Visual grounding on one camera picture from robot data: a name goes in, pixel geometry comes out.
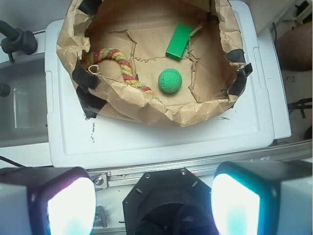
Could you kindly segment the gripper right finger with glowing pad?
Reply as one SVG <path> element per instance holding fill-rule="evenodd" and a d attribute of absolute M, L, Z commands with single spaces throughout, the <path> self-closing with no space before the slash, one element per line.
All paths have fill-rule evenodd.
<path fill-rule="evenodd" d="M 222 235 L 311 235 L 313 164 L 223 162 L 212 182 L 211 207 Z"/>

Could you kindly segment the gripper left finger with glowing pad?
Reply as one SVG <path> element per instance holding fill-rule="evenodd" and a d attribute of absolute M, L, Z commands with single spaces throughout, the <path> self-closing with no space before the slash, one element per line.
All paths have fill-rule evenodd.
<path fill-rule="evenodd" d="M 89 235 L 95 186 L 81 167 L 0 170 L 2 235 Z"/>

